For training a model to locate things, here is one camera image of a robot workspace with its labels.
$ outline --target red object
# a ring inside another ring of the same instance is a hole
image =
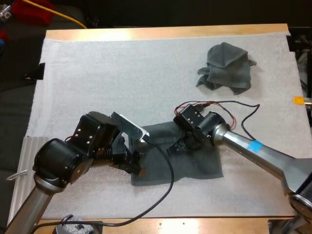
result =
[[[0,31],[0,39],[2,39],[3,41],[9,40],[8,36],[6,35],[4,31]]]
[[[32,0],[32,2],[54,10],[54,5],[48,0]],[[26,3],[23,0],[15,0],[13,2],[11,13],[21,22],[40,26],[50,25],[54,16],[53,13]]]

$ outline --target metal base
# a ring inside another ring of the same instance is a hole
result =
[[[301,217],[269,219],[269,234],[312,234],[312,226]]]
[[[68,219],[70,219],[72,217],[73,217],[73,215],[70,214],[70,215],[66,216],[62,221],[67,221]],[[94,229],[93,234],[103,234],[103,227],[102,226],[92,226],[92,227]],[[54,228],[53,234],[71,234],[71,233],[65,231],[63,229],[63,225],[57,225]]]

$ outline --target folded cloth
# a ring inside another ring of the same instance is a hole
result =
[[[196,86],[203,84],[211,90],[227,86],[235,95],[250,89],[250,66],[256,62],[248,59],[246,50],[226,42],[215,45],[208,51],[207,65],[198,70],[203,76]]]
[[[163,151],[166,151],[181,135],[182,130],[173,122],[144,127],[151,139]],[[171,174],[167,162],[154,146],[142,144],[129,139],[130,151],[142,153],[140,165],[141,175],[131,175],[131,184],[147,186],[169,183]],[[175,181],[184,177],[196,179],[212,179],[223,177],[219,151],[211,144],[204,145],[196,151],[180,152],[169,155],[175,173]]]

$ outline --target orange object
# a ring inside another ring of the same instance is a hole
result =
[[[304,105],[304,97],[293,97],[293,103],[297,105]]]
[[[48,0],[33,0],[33,2],[54,10],[54,5]],[[48,26],[51,24],[53,13],[25,3],[23,0],[15,0],[12,4],[11,13],[18,21]]]

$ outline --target white towel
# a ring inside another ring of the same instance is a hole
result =
[[[250,36],[72,42],[46,39],[28,126],[29,136],[64,139],[81,115],[113,111],[144,126],[171,121],[173,110],[188,100],[239,100],[260,103],[246,128],[262,143],[294,157],[311,157],[311,134],[287,33]],[[234,96],[227,87],[195,87],[207,51],[222,42],[249,52],[250,90]],[[238,123],[252,109],[224,104]],[[228,115],[218,109],[226,120]],[[243,134],[239,124],[235,130]],[[223,178],[184,178],[148,217],[292,215],[279,180],[231,149],[221,146]],[[133,187],[130,176],[110,167],[94,168],[52,199],[44,218],[68,214],[82,218],[134,217],[157,201],[168,185]]]

